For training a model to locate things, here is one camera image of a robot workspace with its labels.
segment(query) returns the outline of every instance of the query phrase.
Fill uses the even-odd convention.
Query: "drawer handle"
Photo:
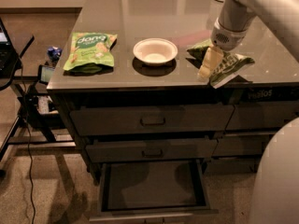
[[[142,151],[141,153],[143,158],[148,159],[161,158],[164,155],[161,149],[159,149],[159,152],[157,150],[148,150],[148,153],[146,151]]]
[[[165,118],[159,118],[159,119],[141,118],[140,124],[142,126],[163,126],[166,124],[166,119]]]

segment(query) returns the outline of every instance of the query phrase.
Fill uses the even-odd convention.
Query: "gray tabletop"
[[[209,38],[222,3],[214,0],[87,0],[73,32],[117,34],[111,53],[112,71],[92,76],[72,76],[64,71],[71,37],[50,80],[48,90],[136,89],[205,86],[198,66],[186,51]],[[137,62],[134,45],[145,38],[165,38],[178,47],[175,63],[148,69]],[[240,76],[254,84],[299,82],[299,64],[257,18],[235,53],[248,55],[256,63]]]

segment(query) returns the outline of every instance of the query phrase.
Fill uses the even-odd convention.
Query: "open drawer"
[[[98,216],[91,223],[169,223],[211,210],[199,160],[103,165]]]

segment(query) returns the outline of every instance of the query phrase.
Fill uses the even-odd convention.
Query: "floor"
[[[22,58],[24,74],[34,76],[48,57],[50,46],[63,48],[77,14],[4,14],[0,15],[11,34],[31,33],[35,41]],[[11,88],[0,91],[0,142],[15,120],[19,102]],[[30,145],[33,158],[35,223],[88,223],[97,207],[99,188],[78,152],[72,148]],[[31,181],[27,144],[10,146],[0,162],[0,224],[32,223]],[[255,160],[213,161],[205,174],[206,191],[216,215],[193,217],[190,223],[247,223],[255,174]]]

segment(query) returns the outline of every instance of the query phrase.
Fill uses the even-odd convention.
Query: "blue object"
[[[48,48],[47,54],[52,62],[57,62],[62,55],[63,50],[56,47]]]

